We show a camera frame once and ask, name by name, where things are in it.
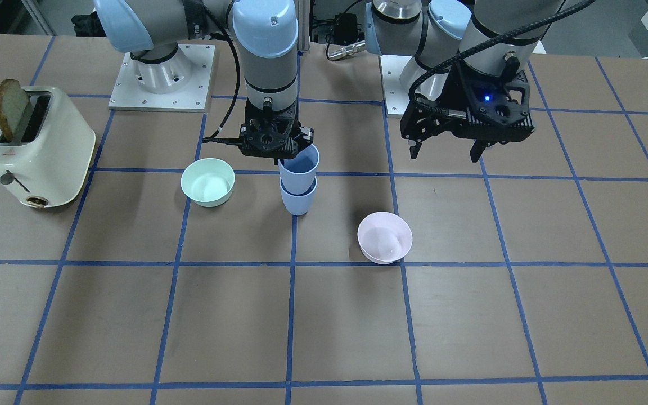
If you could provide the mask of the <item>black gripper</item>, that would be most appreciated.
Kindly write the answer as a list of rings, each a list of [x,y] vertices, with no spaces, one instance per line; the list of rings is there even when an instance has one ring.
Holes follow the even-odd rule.
[[[425,140],[450,132],[474,140],[470,160],[478,163],[495,143],[521,142],[535,131],[530,113],[530,85],[519,59],[504,62],[502,77],[455,62],[442,92],[434,100],[416,94],[399,123],[409,155],[417,159]]]
[[[314,130],[299,122],[297,103],[275,112],[270,106],[260,109],[247,101],[239,140],[239,150],[245,156],[275,159],[281,166],[313,145]]]

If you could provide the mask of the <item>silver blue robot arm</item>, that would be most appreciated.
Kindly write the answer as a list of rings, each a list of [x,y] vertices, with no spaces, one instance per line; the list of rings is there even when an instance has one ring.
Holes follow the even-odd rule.
[[[299,23],[293,1],[95,1],[94,25],[124,61],[110,108],[202,112],[213,84],[214,36],[231,52],[231,104],[204,144],[293,159],[314,143],[298,114]]]
[[[524,64],[563,1],[370,1],[365,41],[377,55],[409,57],[399,131],[412,159],[442,133],[473,140],[479,161],[497,144],[527,140],[536,124]]]

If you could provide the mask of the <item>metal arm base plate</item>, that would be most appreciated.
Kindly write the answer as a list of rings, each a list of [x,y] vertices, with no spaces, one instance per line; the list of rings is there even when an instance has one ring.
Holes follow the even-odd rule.
[[[108,107],[139,112],[208,112],[216,46],[179,44],[167,61],[147,64],[124,54]]]
[[[410,102],[408,92],[411,84],[425,70],[413,56],[381,55],[380,71],[386,115],[401,118]]]

